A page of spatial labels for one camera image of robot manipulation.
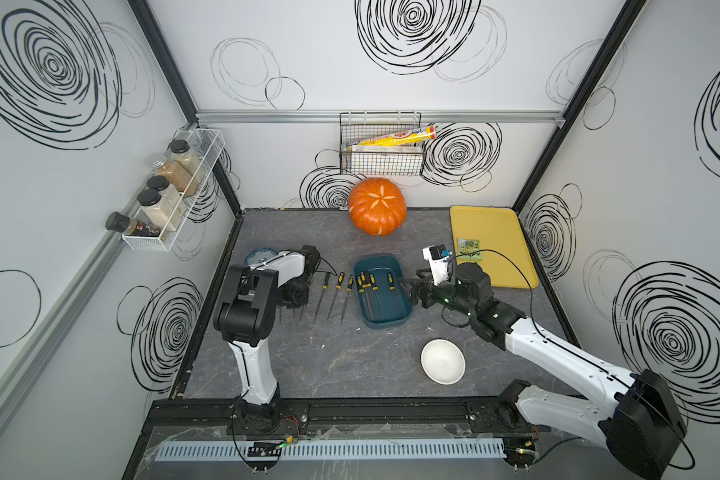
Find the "yellow tray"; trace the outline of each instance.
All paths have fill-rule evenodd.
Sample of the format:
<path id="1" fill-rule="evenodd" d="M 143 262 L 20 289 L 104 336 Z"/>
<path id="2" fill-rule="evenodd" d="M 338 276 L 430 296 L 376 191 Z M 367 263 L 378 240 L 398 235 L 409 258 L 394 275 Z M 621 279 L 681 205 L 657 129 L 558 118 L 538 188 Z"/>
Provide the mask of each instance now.
<path id="1" fill-rule="evenodd" d="M 490 248 L 501 252 L 515 262 L 530 283 L 531 288 L 539 284 L 533 261 L 528 253 L 528 245 L 523 238 L 518 216 L 510 208 L 488 208 L 484 206 L 452 206 L 451 230 L 454 234 L 454 248 L 456 255 L 466 250 L 459 247 L 459 239 L 472 240 L 472 248 L 480 250 Z M 490 275 L 490 284 L 493 286 L 510 286 L 513 288 L 528 288 L 522 275 L 502 258 L 492 252 L 481 252 L 480 260 L 469 256 L 460 256 L 457 264 L 475 262 L 480 265 L 483 272 Z"/>

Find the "white bowl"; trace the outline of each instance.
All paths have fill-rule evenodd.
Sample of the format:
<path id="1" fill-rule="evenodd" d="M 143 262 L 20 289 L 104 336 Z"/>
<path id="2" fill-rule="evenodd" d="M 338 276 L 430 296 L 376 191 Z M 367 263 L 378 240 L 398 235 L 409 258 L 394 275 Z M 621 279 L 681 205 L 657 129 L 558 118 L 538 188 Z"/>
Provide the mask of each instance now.
<path id="1" fill-rule="evenodd" d="M 422 349 L 424 373 L 441 385 L 452 385 L 464 376 L 464 355 L 453 343 L 435 339 Z"/>

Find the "wire basket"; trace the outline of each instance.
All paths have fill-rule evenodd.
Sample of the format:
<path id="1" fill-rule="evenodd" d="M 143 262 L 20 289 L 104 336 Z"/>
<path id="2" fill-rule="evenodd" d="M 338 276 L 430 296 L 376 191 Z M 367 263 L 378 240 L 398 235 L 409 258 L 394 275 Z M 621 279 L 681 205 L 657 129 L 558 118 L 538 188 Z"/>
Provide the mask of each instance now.
<path id="1" fill-rule="evenodd" d="M 339 166 L 341 170 L 363 175 L 421 175 L 423 153 L 349 152 L 347 145 L 366 138 L 389 135 L 422 126 L 422 114 L 405 112 L 347 112 L 340 114 Z M 421 147 L 423 142 L 405 144 Z"/>
<path id="2" fill-rule="evenodd" d="M 134 250 L 152 250 L 158 252 L 170 252 L 173 247 L 173 242 L 179 236 L 187 217 L 190 216 L 192 208 L 195 206 L 198 197 L 201 196 L 201 192 L 204 191 L 208 177 L 212 175 L 213 166 L 221 155 L 221 151 L 224 149 L 224 137 L 221 135 L 220 130 L 212 130 L 208 128 L 196 128 L 189 133 L 189 136 L 184 138 L 190 148 L 192 148 L 200 159 L 200 168 L 197 169 L 195 174 L 192 176 L 192 180 L 198 183 L 197 191 L 192 197 L 184 198 L 184 192 L 179 192 L 179 196 L 182 198 L 182 202 L 187 206 L 186 212 L 179 222 L 179 228 L 175 232 L 167 232 L 165 228 L 160 232 L 160 236 L 130 236 L 123 235 L 123 240 L 126 244 Z M 180 215 L 176 211 L 176 207 L 173 207 L 173 212 L 169 217 L 167 224 L 171 223 L 171 219 L 174 216 Z M 134 216 L 136 220 L 140 220 L 145 224 L 151 224 L 152 220 L 144 214 L 141 208 L 138 213 Z"/>

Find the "screwdriver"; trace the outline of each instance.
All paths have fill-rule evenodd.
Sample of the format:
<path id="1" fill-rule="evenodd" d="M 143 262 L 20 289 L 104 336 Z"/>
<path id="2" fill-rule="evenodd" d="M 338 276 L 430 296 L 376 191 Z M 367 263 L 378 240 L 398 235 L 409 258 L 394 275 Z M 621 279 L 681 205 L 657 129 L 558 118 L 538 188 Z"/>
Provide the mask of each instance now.
<path id="1" fill-rule="evenodd" d="M 344 321 L 344 314 L 347 312 L 347 305 L 349 304 L 349 292 L 352 292 L 353 283 L 355 283 L 355 277 L 350 275 L 349 283 L 347 283 L 347 296 L 344 299 L 344 308 L 342 308 L 342 319 L 339 321 L 339 323 Z"/>
<path id="2" fill-rule="evenodd" d="M 371 293 L 375 293 L 374 298 L 376 299 L 376 306 L 378 307 L 378 315 L 380 317 L 384 317 L 384 312 L 382 312 L 382 302 L 378 299 L 378 287 L 376 286 L 376 279 L 373 277 L 373 274 L 371 274 Z"/>
<path id="3" fill-rule="evenodd" d="M 394 280 L 392 278 L 392 272 L 387 272 L 387 280 L 389 281 L 389 293 L 392 294 L 392 299 L 394 300 L 394 312 L 397 313 L 398 316 L 402 316 L 400 314 L 400 308 L 398 307 L 398 296 L 394 293 Z"/>
<path id="4" fill-rule="evenodd" d="M 322 303 L 322 298 L 326 294 L 326 290 L 328 289 L 328 282 L 331 279 L 331 273 L 326 272 L 326 281 L 322 284 L 322 292 L 320 293 L 320 300 L 317 301 L 317 308 L 315 309 L 315 320 L 317 320 L 317 312 L 320 310 L 320 303 Z"/>
<path id="5" fill-rule="evenodd" d="M 365 316 L 368 318 L 368 320 L 373 320 L 373 308 L 371 308 L 371 298 L 368 296 L 367 293 L 364 295 L 365 289 L 371 284 L 365 282 L 365 272 L 360 272 L 360 281 L 358 282 L 358 294 L 360 295 L 360 300 L 365 307 Z"/>
<path id="6" fill-rule="evenodd" d="M 333 304 L 336 303 L 336 297 L 338 291 L 342 289 L 342 282 L 344 282 L 344 272 L 338 274 L 338 283 L 336 283 L 336 292 L 333 293 L 333 302 L 331 302 L 331 308 L 328 309 L 328 320 L 331 319 L 331 312 L 333 312 Z"/>

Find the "gray countertop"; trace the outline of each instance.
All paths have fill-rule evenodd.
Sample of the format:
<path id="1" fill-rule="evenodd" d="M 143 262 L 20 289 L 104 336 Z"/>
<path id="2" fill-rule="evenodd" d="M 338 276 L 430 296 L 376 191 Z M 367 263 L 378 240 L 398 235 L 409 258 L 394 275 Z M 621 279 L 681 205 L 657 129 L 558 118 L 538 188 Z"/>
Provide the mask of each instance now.
<path id="1" fill-rule="evenodd" d="M 427 263 L 422 248 L 432 244 L 452 246 L 451 221 L 447 210 L 410 210 L 403 225 L 384 237 L 357 230 L 346 212 L 340 211 L 248 211 L 232 253 L 232 263 L 241 264 L 259 247 L 275 250 L 314 245 L 337 271 L 349 274 L 357 260 L 391 254 L 402 265 L 404 276 L 414 276 Z M 346 293 L 336 299 L 332 318 L 329 288 L 315 320 L 323 274 L 316 274 L 309 303 L 299 321 L 299 312 L 280 309 L 269 336 L 272 370 L 284 398 L 376 397 L 376 396 L 492 396 L 514 379 L 524 379 L 553 392 L 573 393 L 528 360 L 503 352 L 479 339 L 469 328 L 445 323 L 442 308 L 415 306 L 402 326 L 371 330 L 360 317 L 356 300 L 348 305 L 339 323 Z M 336 284 L 332 277 L 330 285 Z M 500 300 L 528 312 L 528 290 L 495 288 Z M 533 289 L 533 318 L 564 338 L 560 322 L 542 287 Z M 451 322 L 463 322 L 460 316 Z M 446 339 L 461 349 L 466 360 L 464 377 L 450 386 L 429 379 L 419 357 L 432 339 Z M 185 398 L 231 398 L 241 393 L 234 355 L 212 323 L 206 331 L 194 362 Z"/>

